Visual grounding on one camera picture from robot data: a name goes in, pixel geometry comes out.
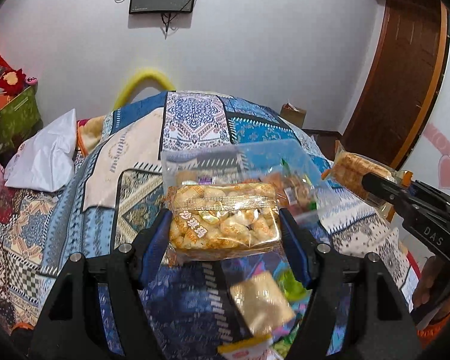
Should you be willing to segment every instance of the wooden door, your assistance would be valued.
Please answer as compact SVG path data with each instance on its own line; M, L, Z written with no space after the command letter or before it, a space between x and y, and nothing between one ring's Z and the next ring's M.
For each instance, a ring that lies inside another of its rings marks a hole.
M443 11L407 0L387 0L379 47L344 147L392 167L411 150L433 104L442 70Z

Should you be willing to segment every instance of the door frame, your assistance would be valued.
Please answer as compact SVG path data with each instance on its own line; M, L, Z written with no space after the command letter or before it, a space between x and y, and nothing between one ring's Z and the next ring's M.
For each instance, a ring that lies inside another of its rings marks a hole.
M355 107L353 115L348 123L345 132L343 133L343 142L347 144L347 138L349 137L350 132L353 129L353 126L356 120L359 117L361 107L365 102L368 91L371 88L373 79L375 77L375 73L377 71L377 66L380 60L380 56L382 55L383 43L385 41L385 35L387 32L388 21L390 19L390 7L389 5L385 5L385 13L383 15L382 22L382 30L380 32L379 41L377 44L377 50L375 52L375 56L373 58L372 66L370 68L370 73L368 74L367 81L365 82L365 86L363 87L362 94L358 103ZM438 96L438 92L440 90L440 86L443 79L444 67L446 65L446 57L448 56L448 48L449 44L449 15L447 12L447 8L445 5L440 2L440 36L439 36L439 45L437 50L437 60L435 62L435 66L433 68L432 78L430 81L430 85L428 86L427 94L425 95L425 99L422 107L420 108L420 112L413 123L412 128L410 129L405 141L395 156L394 160L391 162L390 167L398 169L403 165L411 150L413 149L418 137L425 127L426 122L428 121L428 117L430 116L431 110Z

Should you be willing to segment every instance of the green box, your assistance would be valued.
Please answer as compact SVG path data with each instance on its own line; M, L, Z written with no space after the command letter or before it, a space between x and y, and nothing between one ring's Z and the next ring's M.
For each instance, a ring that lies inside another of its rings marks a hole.
M35 87L28 87L0 110L0 154L22 142L41 119Z

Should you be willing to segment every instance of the silver screw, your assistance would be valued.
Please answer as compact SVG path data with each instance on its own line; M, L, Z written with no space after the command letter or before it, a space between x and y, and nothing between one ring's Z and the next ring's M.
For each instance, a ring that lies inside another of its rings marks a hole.
M132 250L132 245L131 244L121 244L118 247L118 249L122 253L128 253L130 250Z
M328 246L327 244L318 244L318 246L317 246L317 250L320 252L320 253L328 253L331 249L330 249L330 246Z
M372 263L378 263L380 261L380 256L378 256L377 253L369 253L368 254L368 259L372 262Z
M82 254L75 252L72 255L70 255L70 260L73 261L74 263L76 263L77 261L80 261L80 259L82 258Z

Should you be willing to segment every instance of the blanket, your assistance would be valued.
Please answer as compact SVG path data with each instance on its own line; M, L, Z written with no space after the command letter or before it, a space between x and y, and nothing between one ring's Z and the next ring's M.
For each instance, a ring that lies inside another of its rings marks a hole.
M79 139L90 154L85 157L78 151L70 183L56 194L17 191L10 220L0 223L0 322L8 331L16 322L36 324L70 254L108 254L153 223L164 197L162 150L296 139L320 170L330 167L315 141L273 110L216 93L162 92L92 119L91 125L88 136ZM398 246L398 230L390 229L349 191L337 185L334 191L340 204L321 216L314 235L342 254L377 252L410 305L418 278ZM243 339L245 329L214 284L232 285L263 270L278 280L288 265L282 251L219 264L162 266L156 280L140 293L166 357L218 358L216 347ZM100 286L99 294L109 349L120 354L106 285ZM329 353L343 342L347 297L349 290L344 288ZM308 298L292 304L297 315L303 315ZM285 335L292 327L284 326L274 335Z

